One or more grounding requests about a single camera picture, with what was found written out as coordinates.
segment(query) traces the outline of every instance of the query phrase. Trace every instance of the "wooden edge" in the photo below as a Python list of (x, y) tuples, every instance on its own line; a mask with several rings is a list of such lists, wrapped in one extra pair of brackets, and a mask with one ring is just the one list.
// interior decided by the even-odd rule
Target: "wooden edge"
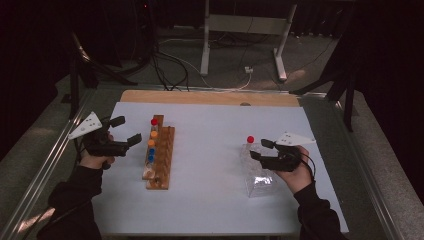
[(213, 104), (213, 105), (251, 105), (299, 107), (295, 95), (279, 93), (245, 92), (174, 92), (152, 90), (126, 90), (121, 102), (176, 103), (176, 104)]

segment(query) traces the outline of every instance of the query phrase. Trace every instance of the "clear plastic box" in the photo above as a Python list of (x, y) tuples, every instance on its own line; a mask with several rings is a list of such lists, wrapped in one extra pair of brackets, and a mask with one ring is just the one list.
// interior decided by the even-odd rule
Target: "clear plastic box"
[(277, 151), (262, 147), (260, 143), (243, 144), (240, 159), (246, 182), (247, 196), (262, 197), (276, 192), (277, 181), (274, 172), (262, 169), (261, 163), (250, 157), (250, 150), (265, 156), (277, 156)]

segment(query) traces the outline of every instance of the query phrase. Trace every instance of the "black sleeve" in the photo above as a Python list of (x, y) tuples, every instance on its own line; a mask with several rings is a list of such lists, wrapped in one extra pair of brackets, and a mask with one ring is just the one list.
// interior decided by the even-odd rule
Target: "black sleeve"
[(55, 209), (37, 239), (101, 240), (91, 198), (101, 193), (102, 169), (79, 166), (68, 182), (59, 183), (49, 197)]
[(294, 194), (299, 208), (297, 215), (302, 224), (301, 240), (347, 239), (340, 232), (340, 221), (337, 213), (330, 209), (330, 202), (320, 199), (315, 189), (315, 182)]

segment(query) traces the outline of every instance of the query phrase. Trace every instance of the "person's hand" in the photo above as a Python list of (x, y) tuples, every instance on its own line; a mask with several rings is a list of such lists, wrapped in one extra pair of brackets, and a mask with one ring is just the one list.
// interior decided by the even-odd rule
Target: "person's hand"
[[(109, 134), (108, 137), (109, 137), (109, 140), (113, 141), (112, 135)], [(81, 158), (80, 166), (84, 166), (84, 167), (92, 168), (92, 169), (102, 168), (104, 162), (107, 162), (108, 164), (112, 164), (115, 162), (114, 156), (101, 156), (101, 157), (91, 156), (87, 152), (87, 150), (84, 150), (81, 156), (82, 158)]]
[[(309, 152), (302, 146), (297, 146), (302, 153), (302, 160), (308, 163)], [(300, 163), (293, 172), (275, 171), (289, 187), (290, 191), (295, 194), (304, 187), (312, 183), (311, 174), (305, 164)]]

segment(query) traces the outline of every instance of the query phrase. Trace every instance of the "robotic hand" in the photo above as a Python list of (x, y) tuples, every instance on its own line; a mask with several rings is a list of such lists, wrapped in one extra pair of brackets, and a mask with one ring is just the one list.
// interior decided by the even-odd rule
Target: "robotic hand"
[[(125, 123), (125, 117), (120, 116), (111, 120), (100, 121), (92, 112), (71, 134), (69, 139), (83, 136), (82, 143), (87, 152), (92, 156), (125, 156), (127, 150), (141, 142), (141, 134), (138, 133), (127, 139), (127, 142), (117, 142), (109, 139), (109, 128), (117, 127)], [(103, 169), (109, 169), (106, 162)]]
[(263, 169), (293, 172), (302, 160), (302, 153), (296, 145), (314, 143), (315, 139), (303, 137), (294, 133), (285, 132), (277, 141), (273, 142), (267, 139), (261, 139), (261, 145), (270, 149), (277, 149), (278, 156), (262, 156), (260, 153), (250, 151), (250, 157), (261, 163)]
[(293, 172), (302, 161), (299, 148), (295, 146), (278, 145), (270, 140), (261, 139), (261, 144), (267, 148), (276, 148), (277, 157), (262, 156), (260, 153), (250, 151), (250, 157), (259, 161), (263, 169)]

